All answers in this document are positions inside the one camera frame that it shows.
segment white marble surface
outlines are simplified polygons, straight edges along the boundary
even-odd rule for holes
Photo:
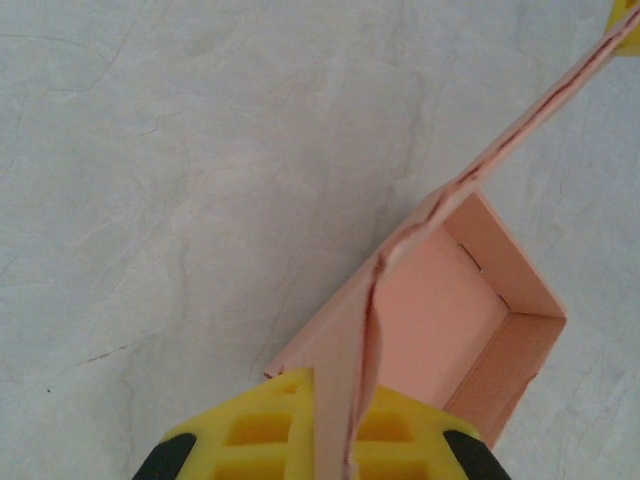
[[[607,0],[0,2],[0,470],[126,479],[239,393]],[[486,192],[571,322],[497,454],[636,478],[640,59]]]

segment yellow object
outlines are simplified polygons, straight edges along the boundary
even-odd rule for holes
[[[640,0],[614,0],[607,30],[618,23]],[[620,44],[616,50],[616,55],[638,56],[640,55],[640,27],[637,27],[631,34]]]
[[[476,430],[380,387],[358,433],[357,480],[467,480],[443,437]],[[197,437],[177,480],[313,480],[313,372],[280,375],[171,430]]]

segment black rubber edge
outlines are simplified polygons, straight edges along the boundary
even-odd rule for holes
[[[192,433],[182,433],[151,450],[133,480],[176,480],[196,443]]]
[[[443,435],[469,480],[511,480],[484,442],[457,430]]]

